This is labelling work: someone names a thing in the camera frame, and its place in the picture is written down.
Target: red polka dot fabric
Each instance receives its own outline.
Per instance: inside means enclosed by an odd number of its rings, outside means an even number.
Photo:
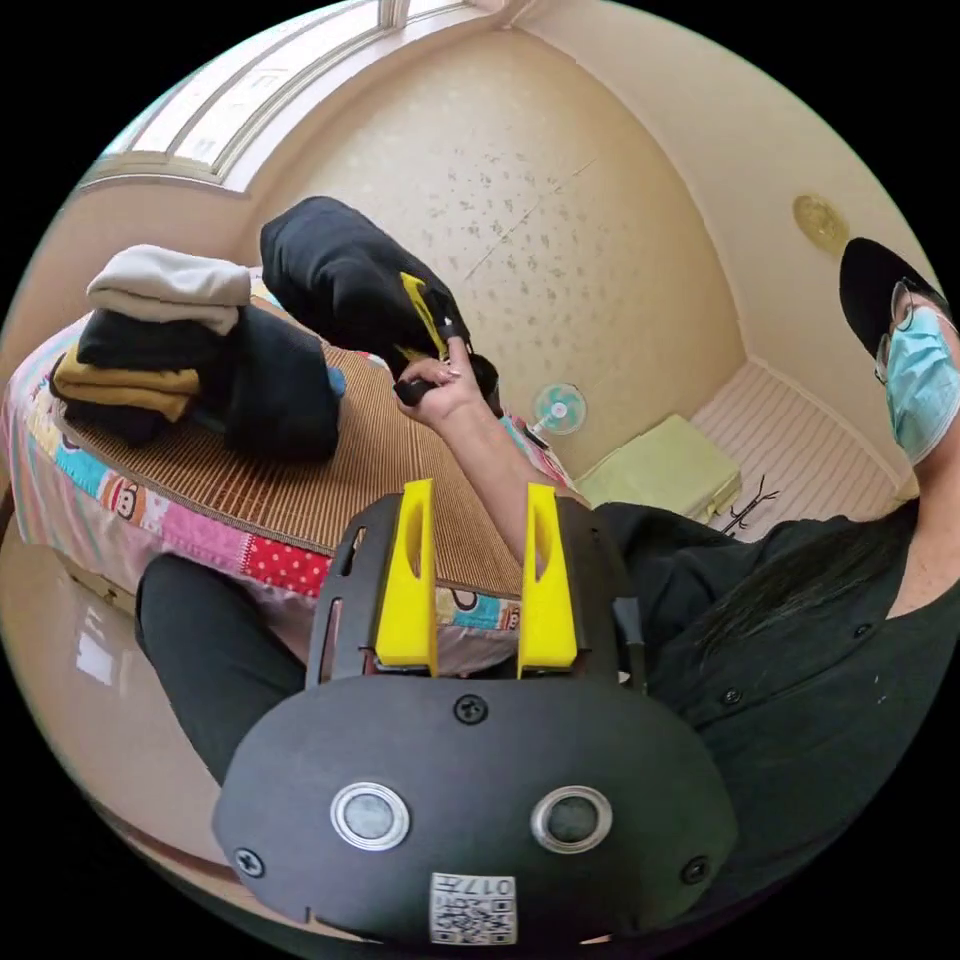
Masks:
[[[330,571],[330,558],[251,536],[244,551],[243,573],[271,587],[315,597]]]

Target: round ceiling light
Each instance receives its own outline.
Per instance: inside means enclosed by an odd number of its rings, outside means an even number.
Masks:
[[[793,219],[804,236],[819,250],[839,257],[850,239],[850,227],[823,197],[803,194],[793,201]]]

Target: woman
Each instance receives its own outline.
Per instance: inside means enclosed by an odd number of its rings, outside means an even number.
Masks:
[[[640,597],[649,693],[698,730],[740,824],[737,849],[684,925],[728,919],[843,832],[909,746],[957,640],[960,335],[943,298],[872,241],[849,245],[840,288],[852,329],[876,358],[918,500],[868,523],[782,523],[752,544],[663,510],[597,511]],[[404,412],[448,444],[521,559],[528,484],[550,481],[490,413],[464,345],[452,342],[450,354],[448,364],[424,360],[405,372],[437,389]],[[187,622],[166,598],[184,589],[232,597],[237,637],[250,637],[241,624],[252,605],[209,572],[181,584],[183,563],[161,558],[148,568],[138,636],[222,779],[244,733],[302,689],[303,668],[265,630],[211,658],[197,635],[211,625]]]

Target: label sticker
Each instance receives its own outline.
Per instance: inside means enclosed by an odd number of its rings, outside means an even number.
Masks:
[[[481,947],[515,944],[517,885],[514,878],[433,874],[430,940]]]

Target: camera lens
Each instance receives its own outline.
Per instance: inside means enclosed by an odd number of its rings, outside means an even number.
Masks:
[[[344,787],[330,805],[330,820],[340,838],[359,850],[391,850],[410,829],[404,802],[379,783]]]
[[[537,842],[551,853],[586,853],[610,832],[610,802],[592,787],[561,787],[534,807],[530,828]]]

